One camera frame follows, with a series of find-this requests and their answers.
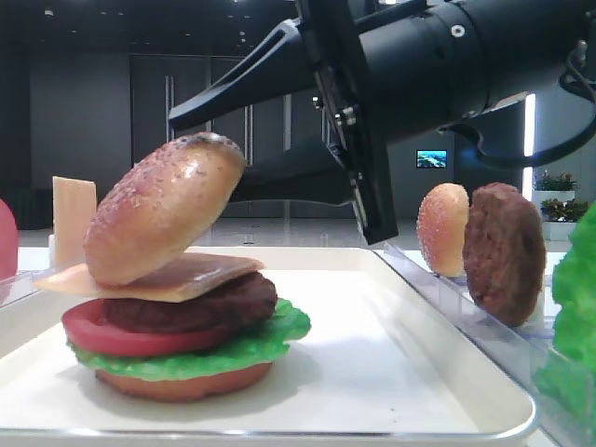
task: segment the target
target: lettuce leaf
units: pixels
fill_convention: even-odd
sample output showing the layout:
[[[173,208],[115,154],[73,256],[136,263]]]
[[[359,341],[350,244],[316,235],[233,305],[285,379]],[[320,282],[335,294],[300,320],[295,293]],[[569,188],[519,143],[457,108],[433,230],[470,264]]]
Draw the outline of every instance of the lettuce leaf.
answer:
[[[588,420],[587,411],[596,399],[589,394],[589,372],[596,377],[596,206],[579,220],[569,240],[572,249],[552,274],[552,297],[562,307],[553,346],[564,358],[551,355],[534,379],[543,396],[596,428],[596,414]]]
[[[136,377],[149,382],[187,380],[275,361],[290,349],[288,341],[305,337],[310,327],[307,314],[293,307],[289,301],[278,299],[276,312],[265,324],[244,331],[208,351],[165,357],[124,358],[97,354],[71,343],[68,346],[79,363],[91,370],[105,370],[114,375]]]

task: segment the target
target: potted plant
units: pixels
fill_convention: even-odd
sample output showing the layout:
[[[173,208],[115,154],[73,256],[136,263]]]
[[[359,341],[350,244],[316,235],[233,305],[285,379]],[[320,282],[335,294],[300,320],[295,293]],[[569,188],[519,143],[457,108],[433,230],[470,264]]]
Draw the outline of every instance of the potted plant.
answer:
[[[545,200],[541,204],[544,219],[544,237],[546,240],[567,240],[571,232],[586,212],[589,203],[572,199],[562,202],[556,198]]]
[[[552,176],[545,170],[540,177],[535,179],[532,202],[540,210],[542,202],[549,199],[557,199],[560,202],[568,202],[576,198],[577,182],[573,176],[564,172]]]

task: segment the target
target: television screen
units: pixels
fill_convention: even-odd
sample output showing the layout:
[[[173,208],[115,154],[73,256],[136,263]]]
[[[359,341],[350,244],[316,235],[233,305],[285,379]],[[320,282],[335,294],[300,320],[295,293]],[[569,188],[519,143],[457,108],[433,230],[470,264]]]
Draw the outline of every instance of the television screen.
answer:
[[[416,151],[416,155],[417,168],[447,168],[447,151]]]

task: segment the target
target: brown patty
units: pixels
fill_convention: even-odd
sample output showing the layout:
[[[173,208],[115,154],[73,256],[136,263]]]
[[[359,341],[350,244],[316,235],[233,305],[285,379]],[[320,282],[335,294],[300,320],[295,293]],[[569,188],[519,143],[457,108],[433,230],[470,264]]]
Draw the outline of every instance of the brown patty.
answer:
[[[463,254],[474,302],[508,326],[523,324],[534,312],[547,261],[535,206],[508,184],[479,188]]]
[[[270,319],[277,301],[273,282],[257,272],[183,303],[114,299],[105,300],[103,311],[109,323],[131,332],[236,330]]]

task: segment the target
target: ceiling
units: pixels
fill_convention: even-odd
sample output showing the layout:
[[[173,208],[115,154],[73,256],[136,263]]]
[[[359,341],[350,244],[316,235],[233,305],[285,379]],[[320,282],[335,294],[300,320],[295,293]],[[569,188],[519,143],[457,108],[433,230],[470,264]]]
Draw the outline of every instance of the ceiling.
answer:
[[[4,38],[37,50],[241,56],[296,16],[288,0],[0,0]]]

